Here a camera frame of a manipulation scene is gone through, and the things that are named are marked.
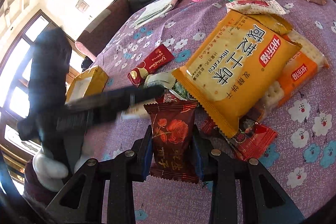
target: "window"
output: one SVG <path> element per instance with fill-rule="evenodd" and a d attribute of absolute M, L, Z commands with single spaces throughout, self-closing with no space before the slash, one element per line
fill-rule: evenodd
<path fill-rule="evenodd" d="M 26 24 L 0 62 L 0 148 L 9 172 L 18 183 L 24 181 L 24 164 L 40 149 L 38 141 L 21 141 L 17 133 L 17 122 L 29 113 L 28 83 L 32 66 L 34 41 L 44 30 L 56 24 L 41 10 Z M 75 48 L 65 85 L 69 85 L 81 71 L 84 56 Z"/>

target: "red candy wrapper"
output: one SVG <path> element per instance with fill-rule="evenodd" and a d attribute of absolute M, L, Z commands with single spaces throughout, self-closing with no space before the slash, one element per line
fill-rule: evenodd
<path fill-rule="evenodd" d="M 152 51 L 139 65 L 137 65 L 127 77 L 133 85 L 138 87 L 143 84 L 146 77 L 152 74 L 158 68 L 169 63 L 174 59 L 174 56 L 169 52 L 165 45 L 161 44 Z"/>
<path fill-rule="evenodd" d="M 210 117 L 202 123 L 200 129 L 204 134 L 213 137 L 219 131 Z M 244 116 L 239 120 L 239 131 L 233 138 L 226 138 L 224 134 L 222 136 L 227 140 L 236 157 L 246 161 L 250 158 L 260 158 L 277 137 L 277 133 L 271 128 Z"/>
<path fill-rule="evenodd" d="M 189 160 L 197 105 L 194 101 L 144 105 L 153 128 L 155 163 L 150 168 L 152 176 L 198 183 L 199 178 Z"/>

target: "silver bolt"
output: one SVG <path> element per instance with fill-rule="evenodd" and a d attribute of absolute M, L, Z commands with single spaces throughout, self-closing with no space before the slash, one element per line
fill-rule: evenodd
<path fill-rule="evenodd" d="M 219 156 L 222 152 L 219 149 L 212 149 L 211 154 L 214 156 Z"/>
<path fill-rule="evenodd" d="M 252 164 L 252 165 L 258 165 L 259 160 L 257 160 L 256 158 L 250 158 L 249 163 Z"/>
<path fill-rule="evenodd" d="M 134 151 L 133 150 L 127 150 L 125 151 L 125 156 L 126 157 L 132 157 L 134 155 Z"/>
<path fill-rule="evenodd" d="M 96 163 L 97 163 L 97 160 L 95 160 L 95 159 L 89 159 L 89 160 L 86 162 L 86 164 L 87 164 L 88 166 L 94 166 L 94 165 L 96 165 Z"/>

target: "stack of paper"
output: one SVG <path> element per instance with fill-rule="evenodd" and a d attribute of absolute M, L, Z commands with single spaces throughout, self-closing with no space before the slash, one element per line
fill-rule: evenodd
<path fill-rule="evenodd" d="M 174 8 L 178 0 L 158 0 L 146 6 L 146 10 L 133 22 L 131 28 L 139 28 Z"/>

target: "yellow biscuit package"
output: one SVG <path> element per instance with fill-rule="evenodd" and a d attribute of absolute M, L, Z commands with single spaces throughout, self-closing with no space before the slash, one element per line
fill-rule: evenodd
<path fill-rule="evenodd" d="M 301 45 L 288 42 L 261 23 L 231 10 L 175 78 L 204 107 L 228 137 L 239 118 L 280 76 Z"/>

